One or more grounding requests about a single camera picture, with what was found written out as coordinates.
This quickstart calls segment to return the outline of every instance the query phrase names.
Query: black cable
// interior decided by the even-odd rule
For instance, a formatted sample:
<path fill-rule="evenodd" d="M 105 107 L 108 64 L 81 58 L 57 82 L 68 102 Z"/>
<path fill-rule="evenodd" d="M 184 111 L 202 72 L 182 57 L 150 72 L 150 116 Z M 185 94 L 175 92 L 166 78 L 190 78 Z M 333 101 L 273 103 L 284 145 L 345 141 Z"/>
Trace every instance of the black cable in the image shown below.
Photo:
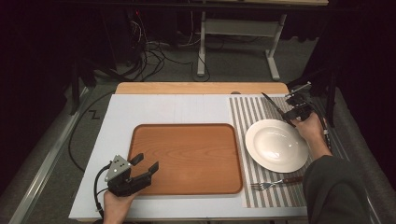
<path fill-rule="evenodd" d="M 97 184 L 98 184 L 98 180 L 99 180 L 99 177 L 102 174 L 102 172 L 104 172 L 105 170 L 108 170 L 110 168 L 110 165 L 111 165 L 111 162 L 99 171 L 99 173 L 96 175 L 95 182 L 93 184 L 93 198 L 95 199 L 95 204 L 96 204 L 96 208 L 97 208 L 96 211 L 99 212 L 99 214 L 102 218 L 105 217 L 105 212 L 102 208 L 102 205 L 99 203 L 99 200 L 98 200 L 99 193 L 97 192 L 97 188 L 98 188 Z"/>
<path fill-rule="evenodd" d="M 103 191 L 105 191 L 105 190 L 107 190 L 107 189 L 108 189 L 108 188 L 99 190 L 99 192 L 97 192 L 96 195 L 99 195 L 100 193 L 102 193 Z"/>
<path fill-rule="evenodd" d="M 88 110 L 91 108 L 91 106 L 93 106 L 93 105 L 96 104 L 99 100 L 105 98 L 106 96 L 108 96 L 109 94 L 114 93 L 114 92 L 115 92 L 115 91 L 110 91 L 110 92 L 108 92 L 108 93 L 102 95 L 101 97 L 99 97 L 99 98 L 96 99 L 95 101 L 93 101 L 93 102 L 87 107 L 87 109 L 85 109 L 84 112 L 82 112 L 81 116 L 78 118 L 78 120 L 77 120 L 77 122 L 76 122 L 76 125 L 73 127 L 73 130 L 72 130 L 72 132 L 70 133 L 69 143 L 68 143 L 68 145 L 67 145 L 69 157 L 70 157 L 70 160 L 71 160 L 71 161 L 77 166 L 77 168 L 78 168 L 80 171 L 82 171 L 82 172 L 85 172 L 85 170 L 84 170 L 80 165 L 78 165 L 78 163 L 76 162 L 76 160 L 74 159 L 74 157 L 73 157 L 73 155 L 72 155 L 71 144 L 72 144 L 72 139 L 73 139 L 74 133 L 75 133 L 75 131 L 76 131 L 76 128 L 77 128 L 79 122 L 80 122 L 81 119 L 84 117 L 85 113 L 88 112 Z"/>

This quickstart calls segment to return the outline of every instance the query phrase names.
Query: white table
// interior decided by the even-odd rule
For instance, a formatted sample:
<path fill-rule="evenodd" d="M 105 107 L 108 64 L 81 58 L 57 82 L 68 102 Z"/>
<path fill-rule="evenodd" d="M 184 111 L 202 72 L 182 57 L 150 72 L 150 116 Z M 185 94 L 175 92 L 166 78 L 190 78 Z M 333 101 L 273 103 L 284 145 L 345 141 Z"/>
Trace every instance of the white table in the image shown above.
<path fill-rule="evenodd" d="M 200 84 L 164 84 L 186 86 Z M 213 84 L 214 86 L 238 86 L 238 83 Z M 78 194 L 69 217 L 79 221 L 100 218 L 95 212 L 93 183 L 99 170 L 116 154 L 126 158 L 134 127 L 141 123 L 229 123 L 228 99 L 232 94 L 114 94 L 81 181 Z M 98 189 L 104 189 L 105 174 Z M 290 219 L 306 217 L 305 207 L 245 208 L 241 195 L 175 195 L 138 196 L 128 213 L 131 220 L 224 220 L 224 219 Z"/>

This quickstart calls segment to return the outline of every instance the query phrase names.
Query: human arm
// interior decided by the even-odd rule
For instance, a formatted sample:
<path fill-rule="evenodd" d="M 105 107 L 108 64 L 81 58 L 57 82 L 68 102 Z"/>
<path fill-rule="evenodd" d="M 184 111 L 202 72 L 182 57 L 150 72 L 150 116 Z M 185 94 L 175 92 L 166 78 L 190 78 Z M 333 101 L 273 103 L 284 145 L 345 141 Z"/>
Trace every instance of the human arm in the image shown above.
<path fill-rule="evenodd" d="M 128 215 L 132 201 L 138 192 L 128 197 L 117 197 L 110 191 L 104 194 L 105 215 L 104 219 L 95 221 L 93 224 L 121 224 Z"/>
<path fill-rule="evenodd" d="M 292 123 L 314 159 L 303 181 L 309 223 L 370 223 L 364 184 L 349 161 L 332 156 L 318 115 Z"/>

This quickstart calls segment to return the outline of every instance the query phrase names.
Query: fork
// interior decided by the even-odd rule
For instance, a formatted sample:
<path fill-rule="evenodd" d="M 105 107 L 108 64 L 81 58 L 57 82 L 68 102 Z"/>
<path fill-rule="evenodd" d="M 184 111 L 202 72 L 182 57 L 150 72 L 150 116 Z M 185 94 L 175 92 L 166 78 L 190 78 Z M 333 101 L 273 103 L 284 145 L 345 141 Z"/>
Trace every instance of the fork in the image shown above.
<path fill-rule="evenodd" d="M 301 181 L 303 181 L 303 177 L 300 175 L 300 176 L 280 179 L 275 182 L 255 183 L 255 184 L 251 184 L 251 187 L 254 190 L 266 190 L 266 189 L 269 189 L 272 186 L 277 185 L 277 184 L 291 184 L 291 183 L 297 183 L 297 182 L 301 182 Z"/>

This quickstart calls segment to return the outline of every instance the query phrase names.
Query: human hand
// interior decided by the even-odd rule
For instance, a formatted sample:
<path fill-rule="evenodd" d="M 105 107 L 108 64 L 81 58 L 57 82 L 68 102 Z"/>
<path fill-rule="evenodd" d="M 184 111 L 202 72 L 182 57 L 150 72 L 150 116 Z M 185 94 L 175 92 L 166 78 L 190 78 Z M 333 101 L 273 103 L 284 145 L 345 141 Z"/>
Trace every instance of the human hand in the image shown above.
<path fill-rule="evenodd" d="M 323 127 L 317 113 L 312 112 L 304 121 L 293 119 L 291 123 L 296 126 L 300 136 L 307 142 L 324 140 Z"/>
<path fill-rule="evenodd" d="M 107 190 L 104 195 L 104 224 L 121 224 L 126 218 L 132 201 L 137 196 L 137 194 L 138 192 L 128 197 L 117 197 L 116 195 Z"/>
<path fill-rule="evenodd" d="M 300 136 L 308 143 L 314 160 L 324 155 L 332 155 L 326 145 L 323 127 L 316 113 L 312 112 L 309 115 L 309 118 L 304 121 L 293 119 L 291 123 L 296 126 Z"/>

